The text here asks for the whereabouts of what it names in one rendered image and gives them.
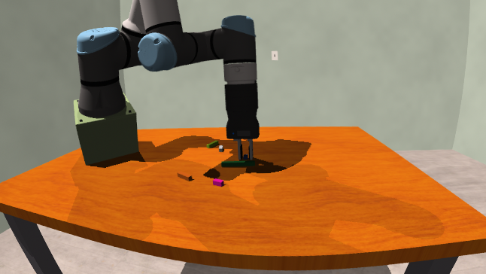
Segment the magenta rod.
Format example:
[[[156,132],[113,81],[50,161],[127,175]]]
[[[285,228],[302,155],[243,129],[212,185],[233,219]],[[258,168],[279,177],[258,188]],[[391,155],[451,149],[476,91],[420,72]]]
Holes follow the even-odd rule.
[[[216,186],[219,186],[219,187],[222,187],[224,185],[224,182],[223,180],[220,180],[220,179],[214,179],[213,180],[213,185],[216,185]]]

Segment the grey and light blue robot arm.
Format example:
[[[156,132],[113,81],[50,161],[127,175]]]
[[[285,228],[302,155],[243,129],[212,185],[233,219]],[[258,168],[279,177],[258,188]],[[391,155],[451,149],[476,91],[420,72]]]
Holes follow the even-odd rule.
[[[121,69],[142,65],[159,72],[216,59],[257,63],[254,21],[234,15],[223,18],[221,27],[183,33],[177,0],[133,0],[121,32],[105,27],[77,37],[79,112],[107,117],[125,108]]]

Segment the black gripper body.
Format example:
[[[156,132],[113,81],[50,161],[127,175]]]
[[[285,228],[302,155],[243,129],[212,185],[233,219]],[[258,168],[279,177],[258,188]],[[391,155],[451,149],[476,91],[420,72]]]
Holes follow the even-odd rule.
[[[223,65],[228,139],[258,139],[257,64],[233,63]],[[255,81],[255,82],[254,82]]]

